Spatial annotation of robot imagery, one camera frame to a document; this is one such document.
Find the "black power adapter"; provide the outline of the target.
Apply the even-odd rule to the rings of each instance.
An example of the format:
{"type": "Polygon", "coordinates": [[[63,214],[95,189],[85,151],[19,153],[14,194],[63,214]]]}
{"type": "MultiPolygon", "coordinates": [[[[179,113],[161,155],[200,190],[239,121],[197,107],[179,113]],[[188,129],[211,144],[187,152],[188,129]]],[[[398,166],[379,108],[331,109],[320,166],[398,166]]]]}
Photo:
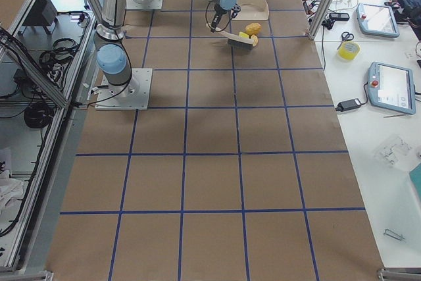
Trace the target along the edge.
{"type": "Polygon", "coordinates": [[[337,104],[337,107],[335,110],[337,112],[346,112],[346,111],[352,111],[360,108],[362,106],[362,103],[358,98],[355,99],[348,99],[346,101],[341,101],[337,104]]]}

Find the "white hand brush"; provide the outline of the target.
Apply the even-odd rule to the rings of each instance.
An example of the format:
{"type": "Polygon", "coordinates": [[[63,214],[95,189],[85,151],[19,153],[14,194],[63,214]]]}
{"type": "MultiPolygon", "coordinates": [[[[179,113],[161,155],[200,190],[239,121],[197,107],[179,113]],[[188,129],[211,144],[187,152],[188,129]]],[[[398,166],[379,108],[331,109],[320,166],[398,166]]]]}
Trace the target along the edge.
{"type": "MultiPolygon", "coordinates": [[[[207,27],[211,29],[211,25],[207,22],[207,27]]],[[[216,33],[219,33],[223,37],[227,38],[228,45],[238,48],[238,49],[246,49],[246,50],[252,50],[253,48],[253,40],[251,38],[242,38],[239,35],[235,35],[229,32],[226,32],[220,28],[218,28],[218,31],[215,31],[216,33]]]]}

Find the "yellow sponge piece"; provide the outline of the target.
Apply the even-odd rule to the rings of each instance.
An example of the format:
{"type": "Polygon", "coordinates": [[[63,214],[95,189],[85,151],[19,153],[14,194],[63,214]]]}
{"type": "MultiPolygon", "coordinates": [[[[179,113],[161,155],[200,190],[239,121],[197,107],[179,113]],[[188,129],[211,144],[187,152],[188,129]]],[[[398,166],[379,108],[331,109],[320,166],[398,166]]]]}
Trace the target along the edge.
{"type": "Polygon", "coordinates": [[[250,38],[250,35],[245,32],[239,32],[239,36],[242,38],[250,38]]]}

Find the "yellow tape roll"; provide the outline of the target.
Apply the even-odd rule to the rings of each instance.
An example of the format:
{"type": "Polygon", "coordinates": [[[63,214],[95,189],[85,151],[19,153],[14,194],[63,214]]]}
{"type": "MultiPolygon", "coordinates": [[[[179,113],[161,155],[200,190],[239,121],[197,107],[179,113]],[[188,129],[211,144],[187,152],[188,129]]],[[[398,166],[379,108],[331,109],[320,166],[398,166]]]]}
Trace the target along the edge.
{"type": "Polygon", "coordinates": [[[360,52],[360,46],[353,41],[344,41],[337,50],[337,54],[346,61],[352,61],[360,52]]]}

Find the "black monitor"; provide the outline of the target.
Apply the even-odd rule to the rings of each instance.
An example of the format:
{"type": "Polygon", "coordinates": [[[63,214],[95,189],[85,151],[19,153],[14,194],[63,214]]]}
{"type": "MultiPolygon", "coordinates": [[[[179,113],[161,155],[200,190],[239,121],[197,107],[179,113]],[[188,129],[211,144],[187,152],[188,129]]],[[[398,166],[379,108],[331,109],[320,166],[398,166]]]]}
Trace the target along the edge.
{"type": "Polygon", "coordinates": [[[27,27],[42,27],[51,35],[57,25],[57,10],[51,0],[35,0],[18,34],[22,35],[27,27]]]}

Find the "toy croissant piece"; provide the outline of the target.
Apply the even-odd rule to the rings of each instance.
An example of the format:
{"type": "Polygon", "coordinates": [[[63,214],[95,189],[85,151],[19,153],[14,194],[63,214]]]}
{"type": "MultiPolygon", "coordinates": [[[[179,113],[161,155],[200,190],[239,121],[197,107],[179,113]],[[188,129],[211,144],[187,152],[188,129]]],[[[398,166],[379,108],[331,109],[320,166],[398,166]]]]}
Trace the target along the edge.
{"type": "Polygon", "coordinates": [[[259,42],[258,37],[256,35],[252,35],[251,39],[253,40],[253,47],[256,47],[259,42]]]}

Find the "clear plastic bag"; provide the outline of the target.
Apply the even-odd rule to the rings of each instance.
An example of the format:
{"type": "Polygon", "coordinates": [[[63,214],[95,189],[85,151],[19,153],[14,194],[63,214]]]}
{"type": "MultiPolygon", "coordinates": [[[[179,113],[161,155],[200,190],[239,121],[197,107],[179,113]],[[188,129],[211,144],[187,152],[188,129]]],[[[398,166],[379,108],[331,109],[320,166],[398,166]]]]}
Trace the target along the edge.
{"type": "Polygon", "coordinates": [[[413,149],[401,136],[392,134],[375,148],[374,157],[391,168],[409,171],[413,166],[413,149]]]}

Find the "brown toy potato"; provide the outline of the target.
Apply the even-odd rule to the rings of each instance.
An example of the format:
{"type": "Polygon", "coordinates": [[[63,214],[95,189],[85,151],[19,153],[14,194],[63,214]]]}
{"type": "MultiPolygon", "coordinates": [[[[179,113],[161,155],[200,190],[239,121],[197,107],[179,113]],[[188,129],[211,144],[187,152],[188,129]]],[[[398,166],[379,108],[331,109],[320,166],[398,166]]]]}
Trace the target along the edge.
{"type": "Polygon", "coordinates": [[[262,29],[261,24],[259,24],[257,22],[250,23],[250,24],[246,25],[245,33],[248,34],[249,36],[253,36],[253,35],[256,36],[257,34],[259,34],[261,29],[262,29]]]}

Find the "beige dustpan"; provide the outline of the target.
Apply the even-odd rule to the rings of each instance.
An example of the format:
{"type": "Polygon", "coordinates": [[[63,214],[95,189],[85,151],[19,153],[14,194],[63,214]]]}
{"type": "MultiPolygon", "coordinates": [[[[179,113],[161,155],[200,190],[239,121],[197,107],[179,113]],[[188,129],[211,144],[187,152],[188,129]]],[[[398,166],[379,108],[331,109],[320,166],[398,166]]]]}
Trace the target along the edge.
{"type": "Polygon", "coordinates": [[[241,7],[234,20],[266,21],[269,18],[269,8],[266,0],[237,0],[241,7]]]}

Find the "metal clip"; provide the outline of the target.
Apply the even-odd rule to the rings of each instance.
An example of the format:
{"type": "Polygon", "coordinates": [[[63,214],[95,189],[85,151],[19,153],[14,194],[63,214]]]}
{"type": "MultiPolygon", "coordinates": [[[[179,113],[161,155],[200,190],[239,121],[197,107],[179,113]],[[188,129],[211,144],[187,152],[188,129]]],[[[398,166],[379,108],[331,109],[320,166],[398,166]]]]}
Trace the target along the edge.
{"type": "Polygon", "coordinates": [[[384,230],[384,235],[393,238],[394,240],[398,240],[400,242],[405,239],[405,237],[402,234],[398,234],[397,232],[394,232],[393,230],[390,230],[388,228],[384,230]]]}

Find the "black handled scissors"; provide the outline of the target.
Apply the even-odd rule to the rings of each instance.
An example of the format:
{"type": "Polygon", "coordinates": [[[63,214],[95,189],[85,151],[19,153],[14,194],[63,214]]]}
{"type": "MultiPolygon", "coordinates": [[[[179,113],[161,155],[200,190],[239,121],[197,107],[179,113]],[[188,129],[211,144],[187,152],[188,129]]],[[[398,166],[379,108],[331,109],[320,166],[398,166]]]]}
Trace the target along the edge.
{"type": "Polygon", "coordinates": [[[341,42],[337,47],[337,50],[341,47],[341,45],[346,42],[346,41],[352,41],[354,39],[354,34],[352,34],[351,32],[343,32],[341,34],[341,42]]]}

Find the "far teach pendant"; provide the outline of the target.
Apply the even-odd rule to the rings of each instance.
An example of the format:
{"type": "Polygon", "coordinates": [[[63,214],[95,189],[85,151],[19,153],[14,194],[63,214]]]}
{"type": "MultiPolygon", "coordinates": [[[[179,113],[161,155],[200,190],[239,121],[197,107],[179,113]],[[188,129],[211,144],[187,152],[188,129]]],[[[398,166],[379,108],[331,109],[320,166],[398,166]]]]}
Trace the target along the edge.
{"type": "Polygon", "coordinates": [[[385,38],[397,38],[400,36],[391,7],[359,3],[356,13],[357,21],[363,34],[385,38]]]}

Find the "near teach pendant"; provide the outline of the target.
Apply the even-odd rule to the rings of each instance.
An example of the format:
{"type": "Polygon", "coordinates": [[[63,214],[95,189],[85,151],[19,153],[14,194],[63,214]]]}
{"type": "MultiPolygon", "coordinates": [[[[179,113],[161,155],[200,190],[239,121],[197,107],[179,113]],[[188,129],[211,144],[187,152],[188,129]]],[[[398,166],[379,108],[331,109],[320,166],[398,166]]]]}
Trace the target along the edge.
{"type": "Polygon", "coordinates": [[[412,70],[373,62],[368,69],[368,100],[375,107],[406,115],[416,113],[412,70]]]}

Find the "teal box corner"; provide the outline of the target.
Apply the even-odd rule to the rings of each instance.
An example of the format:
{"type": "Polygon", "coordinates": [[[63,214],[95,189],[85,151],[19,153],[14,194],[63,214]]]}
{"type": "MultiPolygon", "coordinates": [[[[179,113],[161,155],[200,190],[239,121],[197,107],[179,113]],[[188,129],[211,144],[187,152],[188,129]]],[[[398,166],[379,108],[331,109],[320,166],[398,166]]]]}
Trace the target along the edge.
{"type": "Polygon", "coordinates": [[[421,197],[421,164],[414,167],[409,172],[410,180],[414,186],[415,192],[418,197],[421,197]]]}

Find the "teach pendant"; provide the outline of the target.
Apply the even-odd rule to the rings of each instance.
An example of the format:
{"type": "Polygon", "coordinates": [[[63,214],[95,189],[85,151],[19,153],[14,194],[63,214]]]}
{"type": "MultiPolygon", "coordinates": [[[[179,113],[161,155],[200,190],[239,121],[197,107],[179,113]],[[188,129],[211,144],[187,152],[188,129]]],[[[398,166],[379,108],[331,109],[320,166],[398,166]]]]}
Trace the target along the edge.
{"type": "Polygon", "coordinates": [[[406,115],[416,113],[412,70],[373,62],[368,69],[368,100],[375,107],[406,115]]]}
{"type": "Polygon", "coordinates": [[[400,36],[391,7],[359,3],[356,13],[357,21],[363,34],[385,38],[397,38],[400,36]]]}

